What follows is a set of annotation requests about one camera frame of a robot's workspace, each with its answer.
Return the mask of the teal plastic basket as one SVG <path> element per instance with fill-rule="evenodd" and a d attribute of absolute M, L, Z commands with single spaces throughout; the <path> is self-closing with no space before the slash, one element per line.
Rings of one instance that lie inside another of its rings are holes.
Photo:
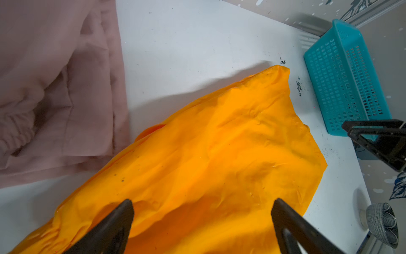
<path fill-rule="evenodd" d="M 319 108 L 331 135 L 345 137 L 345 121 L 388 120 L 388 108 L 361 32 L 333 20 L 332 27 L 305 53 Z"/>

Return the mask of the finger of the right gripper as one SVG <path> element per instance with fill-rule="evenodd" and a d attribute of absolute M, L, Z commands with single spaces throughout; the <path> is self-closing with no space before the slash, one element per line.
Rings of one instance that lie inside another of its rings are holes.
<path fill-rule="evenodd" d="M 406 170 L 405 137 L 379 135 L 375 141 L 366 139 L 363 136 L 351 139 L 393 170 L 399 173 Z"/>
<path fill-rule="evenodd" d="M 406 136 L 406 123 L 397 119 L 345 121 L 342 129 L 354 140 L 360 137 L 371 140 L 370 136 L 377 138 Z"/>

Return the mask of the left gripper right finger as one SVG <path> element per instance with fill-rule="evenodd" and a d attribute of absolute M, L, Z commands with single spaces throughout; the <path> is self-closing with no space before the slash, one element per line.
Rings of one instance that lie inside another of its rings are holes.
<path fill-rule="evenodd" d="M 271 217 L 282 254 L 300 254 L 300 248 L 309 254 L 342 253 L 284 200 L 275 200 Z"/>

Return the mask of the pink shorts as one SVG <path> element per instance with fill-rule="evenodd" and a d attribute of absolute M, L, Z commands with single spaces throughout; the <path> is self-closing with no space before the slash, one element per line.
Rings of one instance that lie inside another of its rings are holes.
<path fill-rule="evenodd" d="M 99 170 L 130 144 L 115 1 L 1 2 L 1 188 Z"/>

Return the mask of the orange shorts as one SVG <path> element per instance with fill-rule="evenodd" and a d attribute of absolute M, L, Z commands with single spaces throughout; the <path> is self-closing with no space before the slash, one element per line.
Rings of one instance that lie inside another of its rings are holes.
<path fill-rule="evenodd" d="M 197 99 L 76 189 L 15 254 L 61 254 L 123 200 L 128 254 L 277 254 L 276 199 L 305 214 L 327 163 L 273 66 Z"/>

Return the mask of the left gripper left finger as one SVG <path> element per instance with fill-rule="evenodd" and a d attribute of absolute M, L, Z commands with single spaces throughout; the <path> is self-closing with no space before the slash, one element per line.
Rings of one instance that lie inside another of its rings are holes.
<path fill-rule="evenodd" d="M 66 254 L 122 254 L 125 252 L 134 209 L 130 200 L 124 200 Z"/>

